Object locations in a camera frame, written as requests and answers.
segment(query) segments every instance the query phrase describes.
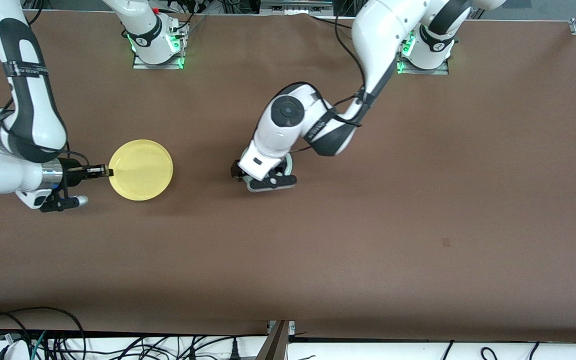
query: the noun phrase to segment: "blue cable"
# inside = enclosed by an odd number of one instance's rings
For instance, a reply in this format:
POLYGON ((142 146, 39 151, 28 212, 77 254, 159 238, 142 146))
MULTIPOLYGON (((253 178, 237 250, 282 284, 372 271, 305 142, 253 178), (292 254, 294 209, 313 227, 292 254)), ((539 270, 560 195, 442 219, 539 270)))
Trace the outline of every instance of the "blue cable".
POLYGON ((39 335, 39 339, 34 344, 34 348, 32 348, 32 353, 30 354, 30 360, 35 360, 35 356, 37 355, 37 349, 39 349, 39 344, 44 339, 44 335, 46 335, 46 330, 44 330, 41 335, 39 335))

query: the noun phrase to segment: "gray floor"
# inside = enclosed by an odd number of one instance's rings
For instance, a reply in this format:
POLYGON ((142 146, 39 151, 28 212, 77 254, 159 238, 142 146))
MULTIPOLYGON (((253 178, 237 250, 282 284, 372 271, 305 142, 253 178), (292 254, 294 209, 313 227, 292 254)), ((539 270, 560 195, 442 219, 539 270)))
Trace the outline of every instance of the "gray floor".
POLYGON ((565 20, 576 17, 576 0, 507 0, 503 7, 484 12, 482 19, 565 20))

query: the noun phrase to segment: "yellow disc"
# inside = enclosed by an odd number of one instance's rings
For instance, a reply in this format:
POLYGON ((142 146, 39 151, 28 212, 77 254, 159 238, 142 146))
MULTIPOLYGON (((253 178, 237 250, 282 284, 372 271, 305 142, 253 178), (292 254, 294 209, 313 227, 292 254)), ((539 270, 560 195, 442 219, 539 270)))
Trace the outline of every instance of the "yellow disc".
POLYGON ((172 179, 169 152, 155 141, 145 139, 123 144, 112 155, 108 167, 114 173, 109 178, 114 191, 135 201, 155 198, 172 179))

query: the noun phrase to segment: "table surface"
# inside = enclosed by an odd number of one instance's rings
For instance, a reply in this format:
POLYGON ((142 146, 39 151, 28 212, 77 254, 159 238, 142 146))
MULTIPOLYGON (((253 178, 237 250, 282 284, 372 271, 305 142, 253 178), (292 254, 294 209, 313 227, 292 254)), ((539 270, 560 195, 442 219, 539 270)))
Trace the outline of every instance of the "table surface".
MULTIPOLYGON (((73 150, 98 164, 151 139, 174 176, 147 202, 84 182, 89 205, 64 213, 0 195, 0 309, 59 306, 98 331, 281 318, 311 337, 576 341, 567 23, 466 22, 450 75, 394 75, 343 154, 298 153, 298 186, 257 194, 229 168, 272 95, 359 87, 331 25, 210 16, 175 71, 133 70, 112 13, 46 11, 33 29, 73 150)), ((0 66, 0 105, 7 89, 0 66)))

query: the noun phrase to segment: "brown tabletop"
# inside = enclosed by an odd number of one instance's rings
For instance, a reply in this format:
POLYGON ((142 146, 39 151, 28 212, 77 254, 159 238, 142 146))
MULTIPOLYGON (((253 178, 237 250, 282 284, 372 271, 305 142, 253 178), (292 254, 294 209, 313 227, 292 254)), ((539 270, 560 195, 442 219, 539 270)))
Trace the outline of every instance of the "brown tabletop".
MULTIPOLYGON (((99 331, 290 319, 311 337, 576 341, 567 23, 466 22, 450 75, 395 75, 344 153, 298 153, 297 187, 257 194, 229 168, 270 98, 359 88, 331 25, 210 16, 183 70, 133 70, 112 13, 46 11, 33 29, 72 149, 107 163, 151 139, 174 176, 146 202, 90 180, 71 191, 89 205, 63 213, 0 195, 0 309, 58 306, 99 331)), ((0 106, 7 90, 0 66, 0 106)))

